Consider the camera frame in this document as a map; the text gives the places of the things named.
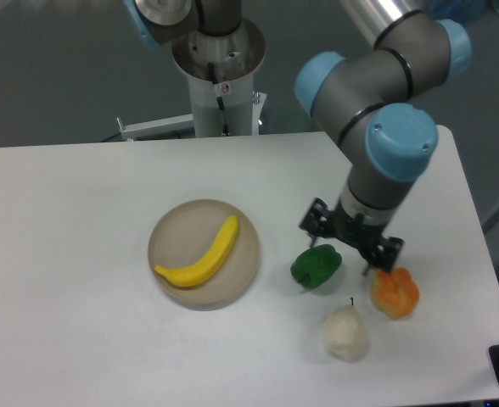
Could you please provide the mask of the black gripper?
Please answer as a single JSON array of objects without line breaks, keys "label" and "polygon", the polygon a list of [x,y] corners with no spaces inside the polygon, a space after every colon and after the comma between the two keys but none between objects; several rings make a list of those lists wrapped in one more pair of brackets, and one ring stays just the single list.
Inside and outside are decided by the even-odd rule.
[{"label": "black gripper", "polygon": [[299,223],[299,228],[310,238],[313,248],[319,238],[336,236],[341,242],[356,248],[367,262],[368,269],[390,273],[403,249],[399,237],[382,237],[386,224],[370,224],[362,213],[349,215],[341,202],[334,212],[320,199],[315,198]]}]

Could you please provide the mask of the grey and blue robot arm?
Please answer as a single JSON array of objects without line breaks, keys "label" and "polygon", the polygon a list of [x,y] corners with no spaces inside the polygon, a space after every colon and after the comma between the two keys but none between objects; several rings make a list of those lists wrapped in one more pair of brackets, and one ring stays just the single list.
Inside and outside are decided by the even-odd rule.
[{"label": "grey and blue robot arm", "polygon": [[[461,25],[432,20],[415,1],[345,1],[343,8],[372,52],[352,62],[319,53],[301,68],[294,93],[352,167],[336,206],[314,200],[300,227],[390,271],[403,241],[384,229],[438,143],[435,122],[410,101],[463,73],[472,47]],[[142,39],[172,45],[197,136],[243,136],[257,127],[253,76],[265,40],[241,2],[128,1],[126,10]]]}]

